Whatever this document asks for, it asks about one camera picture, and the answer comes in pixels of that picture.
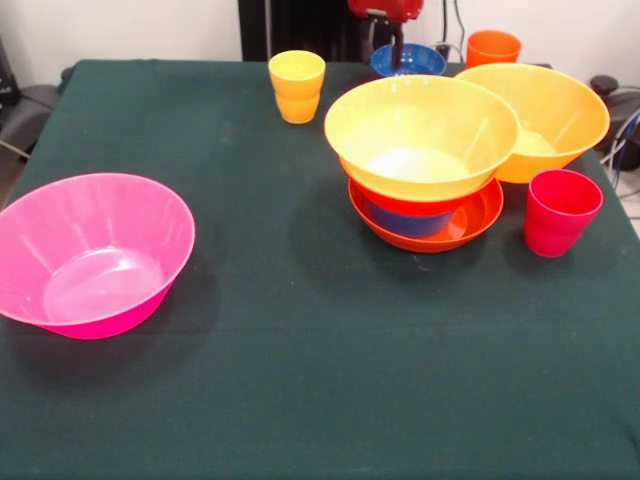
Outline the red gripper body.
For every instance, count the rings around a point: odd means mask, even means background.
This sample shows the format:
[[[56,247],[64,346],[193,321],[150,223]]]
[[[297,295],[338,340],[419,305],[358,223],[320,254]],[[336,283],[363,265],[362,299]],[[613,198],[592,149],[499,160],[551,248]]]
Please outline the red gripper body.
[[[361,18],[379,17],[390,22],[415,20],[421,13],[423,0],[348,0],[349,9]]]

